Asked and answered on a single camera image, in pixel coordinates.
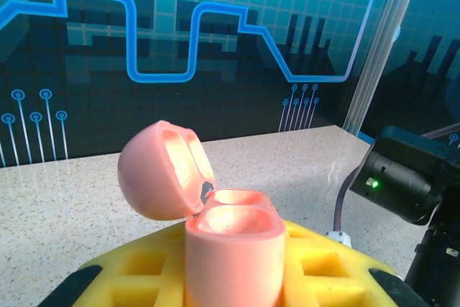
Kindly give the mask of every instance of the yellow grid tray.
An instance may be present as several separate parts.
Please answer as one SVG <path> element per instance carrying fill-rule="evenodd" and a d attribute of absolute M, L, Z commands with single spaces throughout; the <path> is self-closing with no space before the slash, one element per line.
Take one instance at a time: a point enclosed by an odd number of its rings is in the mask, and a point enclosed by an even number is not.
<path fill-rule="evenodd" d="M 285 221 L 279 307 L 397 307 L 369 268 L 377 260 Z M 73 307 L 183 307 L 184 222 L 134 240 L 83 265 L 103 270 Z"/>

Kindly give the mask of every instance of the white countertop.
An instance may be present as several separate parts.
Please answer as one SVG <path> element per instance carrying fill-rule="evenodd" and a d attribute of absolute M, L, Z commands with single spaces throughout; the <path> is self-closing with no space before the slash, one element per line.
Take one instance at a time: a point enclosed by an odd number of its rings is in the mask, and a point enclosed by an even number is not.
<path fill-rule="evenodd" d="M 369 147 L 338 127 L 203 143 L 218 188 L 268 193 L 280 216 L 332 229 L 342 180 Z M 174 222 L 137 215 L 116 179 L 118 154 L 0 169 L 0 306 L 36 306 L 90 259 Z M 425 228 L 348 193 L 353 248 L 405 276 Z"/>

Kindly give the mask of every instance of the purple cable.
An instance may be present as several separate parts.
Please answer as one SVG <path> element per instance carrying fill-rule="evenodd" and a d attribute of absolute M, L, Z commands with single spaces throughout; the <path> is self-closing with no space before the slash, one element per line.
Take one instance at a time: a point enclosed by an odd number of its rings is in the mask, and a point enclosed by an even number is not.
<path fill-rule="evenodd" d="M 428 139 L 435 139 L 435 138 L 446 136 L 447 134 L 457 132 L 457 131 L 460 131 L 460 122 L 453 124 L 451 126 L 443 127 L 442 129 L 437 129 L 435 131 L 422 134 L 422 137 L 425 137 Z M 333 213 L 333 229 L 332 230 L 334 232 L 341 231 L 342 208 L 344 206 L 346 190 L 349 189 L 357 171 L 358 171 L 358 167 L 354 168 L 352 172 L 349 173 L 349 175 L 345 178 L 344 182 L 340 186 L 339 194 L 337 194 L 337 199 L 336 199 L 336 207 Z"/>

